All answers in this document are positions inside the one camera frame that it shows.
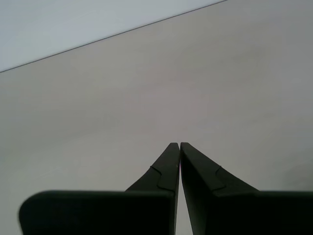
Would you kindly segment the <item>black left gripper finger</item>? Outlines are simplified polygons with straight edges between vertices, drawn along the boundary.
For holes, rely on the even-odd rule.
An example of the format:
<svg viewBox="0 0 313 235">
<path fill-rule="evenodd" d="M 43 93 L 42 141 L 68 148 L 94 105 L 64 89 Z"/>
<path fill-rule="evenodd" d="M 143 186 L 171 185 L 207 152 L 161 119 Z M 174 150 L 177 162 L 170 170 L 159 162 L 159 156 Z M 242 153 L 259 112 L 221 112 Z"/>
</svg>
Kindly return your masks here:
<svg viewBox="0 0 313 235">
<path fill-rule="evenodd" d="M 312 234 L 311 192 L 257 190 L 187 142 L 180 145 L 180 158 L 193 234 Z"/>
<path fill-rule="evenodd" d="M 19 210 L 25 235 L 173 235 L 180 149 L 170 143 L 125 191 L 43 191 Z"/>
</svg>

